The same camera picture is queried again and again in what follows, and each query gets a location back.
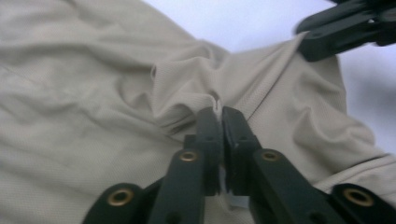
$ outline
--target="black plastic part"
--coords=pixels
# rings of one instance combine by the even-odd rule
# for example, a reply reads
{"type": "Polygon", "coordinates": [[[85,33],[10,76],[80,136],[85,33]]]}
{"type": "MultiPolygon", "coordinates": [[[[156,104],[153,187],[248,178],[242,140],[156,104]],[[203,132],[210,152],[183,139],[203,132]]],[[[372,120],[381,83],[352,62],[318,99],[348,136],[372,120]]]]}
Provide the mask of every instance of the black plastic part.
{"type": "Polygon", "coordinates": [[[155,200],[157,199],[158,192],[160,191],[163,179],[159,179],[153,184],[149,185],[142,191],[142,199],[139,203],[139,208],[136,212],[136,220],[141,222],[131,223],[131,224],[146,224],[149,220],[149,215],[151,214],[151,209],[154,206],[155,200]]]}
{"type": "Polygon", "coordinates": [[[345,3],[348,0],[330,0],[330,1],[332,1],[332,2],[334,2],[336,4],[341,4],[341,3],[345,3]]]}
{"type": "Polygon", "coordinates": [[[370,190],[353,184],[332,189],[331,203],[347,223],[396,223],[396,211],[370,190]]]}
{"type": "Polygon", "coordinates": [[[220,191],[219,164],[223,151],[221,122],[213,108],[208,107],[198,112],[196,135],[187,135],[184,148],[193,148],[205,155],[205,195],[214,196],[220,191]]]}
{"type": "Polygon", "coordinates": [[[395,0],[349,0],[304,19],[296,33],[309,31],[299,51],[309,62],[375,42],[396,43],[395,0]]]}
{"type": "Polygon", "coordinates": [[[92,206],[87,216],[85,216],[83,224],[144,223],[138,213],[143,195],[142,191],[141,188],[133,184],[118,184],[107,189],[92,206]],[[125,200],[123,197],[129,196],[123,195],[123,192],[132,192],[132,195],[129,195],[132,198],[130,200],[127,199],[125,204],[122,204],[122,200],[125,200]],[[113,199],[113,205],[109,202],[110,198],[113,199]]]}
{"type": "Polygon", "coordinates": [[[294,166],[278,151],[258,150],[253,155],[254,188],[250,195],[252,210],[260,207],[276,224],[343,224],[346,223],[331,208],[323,196],[313,188],[294,166]]]}
{"type": "Polygon", "coordinates": [[[251,155],[262,147],[240,111],[224,107],[222,122],[225,135],[226,188],[231,189],[234,195],[248,196],[251,155]]]}
{"type": "Polygon", "coordinates": [[[205,157],[200,150],[182,149],[175,154],[163,178],[148,224],[203,223],[204,166],[205,157]]]}

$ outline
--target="white surface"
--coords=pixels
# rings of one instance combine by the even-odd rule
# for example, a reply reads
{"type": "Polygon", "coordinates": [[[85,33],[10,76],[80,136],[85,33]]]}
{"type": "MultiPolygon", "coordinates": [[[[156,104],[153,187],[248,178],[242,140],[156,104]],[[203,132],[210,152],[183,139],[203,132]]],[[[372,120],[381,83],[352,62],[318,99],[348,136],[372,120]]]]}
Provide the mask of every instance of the white surface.
{"type": "MultiPolygon", "coordinates": [[[[305,17],[333,6],[325,0],[147,0],[196,38],[229,51],[269,46],[293,37],[305,17]]],[[[348,113],[396,153],[396,46],[365,46],[340,55],[348,113]]]]}

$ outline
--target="brass screw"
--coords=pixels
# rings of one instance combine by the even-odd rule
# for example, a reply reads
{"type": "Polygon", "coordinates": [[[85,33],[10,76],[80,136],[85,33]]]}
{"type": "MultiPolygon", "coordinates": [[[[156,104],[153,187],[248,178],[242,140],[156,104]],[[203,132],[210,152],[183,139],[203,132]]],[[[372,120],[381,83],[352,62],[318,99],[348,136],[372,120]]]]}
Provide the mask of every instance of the brass screw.
{"type": "Polygon", "coordinates": [[[180,154],[180,159],[182,161],[196,161],[198,159],[198,155],[195,152],[183,152],[180,154]]]}
{"type": "Polygon", "coordinates": [[[344,189],[344,196],[350,202],[363,207],[370,207],[374,204],[373,198],[359,189],[344,189]]]}
{"type": "Polygon", "coordinates": [[[277,161],[280,159],[279,155],[275,152],[264,152],[262,158],[266,161],[277,161]]]}
{"type": "Polygon", "coordinates": [[[107,198],[108,204],[112,206],[123,206],[130,202],[134,197],[134,192],[130,189],[118,189],[107,198]]]}

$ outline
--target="crumpled beige shirt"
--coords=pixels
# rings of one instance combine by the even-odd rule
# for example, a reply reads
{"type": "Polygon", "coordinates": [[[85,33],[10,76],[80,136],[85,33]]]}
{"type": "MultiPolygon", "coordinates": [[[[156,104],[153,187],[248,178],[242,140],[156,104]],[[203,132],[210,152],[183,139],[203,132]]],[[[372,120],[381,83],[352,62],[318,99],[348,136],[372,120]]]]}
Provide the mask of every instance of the crumpled beige shirt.
{"type": "MultiPolygon", "coordinates": [[[[318,189],[366,187],[396,206],[396,160],[346,112],[336,58],[302,36],[230,54],[140,1],[0,3],[0,223],[80,223],[106,188],[162,177],[197,112],[243,112],[263,147],[318,189]]],[[[205,223],[252,223],[224,195],[205,223]]]]}

